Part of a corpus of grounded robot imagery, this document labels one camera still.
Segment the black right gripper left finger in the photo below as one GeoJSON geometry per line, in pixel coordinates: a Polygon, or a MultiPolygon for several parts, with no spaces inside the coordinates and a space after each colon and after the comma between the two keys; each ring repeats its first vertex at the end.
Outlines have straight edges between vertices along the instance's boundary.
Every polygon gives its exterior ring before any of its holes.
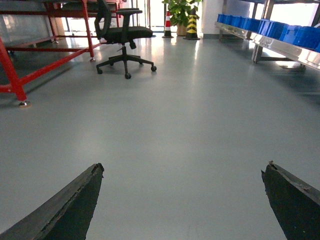
{"type": "Polygon", "coordinates": [[[84,240],[104,168],[95,163],[32,213],[0,234],[2,240],[84,240]]]}

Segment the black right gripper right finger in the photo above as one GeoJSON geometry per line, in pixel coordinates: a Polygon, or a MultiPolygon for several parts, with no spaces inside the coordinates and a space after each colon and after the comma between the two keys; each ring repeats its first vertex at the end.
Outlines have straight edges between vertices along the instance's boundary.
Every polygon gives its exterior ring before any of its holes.
{"type": "Polygon", "coordinates": [[[320,191],[269,162],[261,172],[265,192],[288,240],[320,238],[320,191]]]}

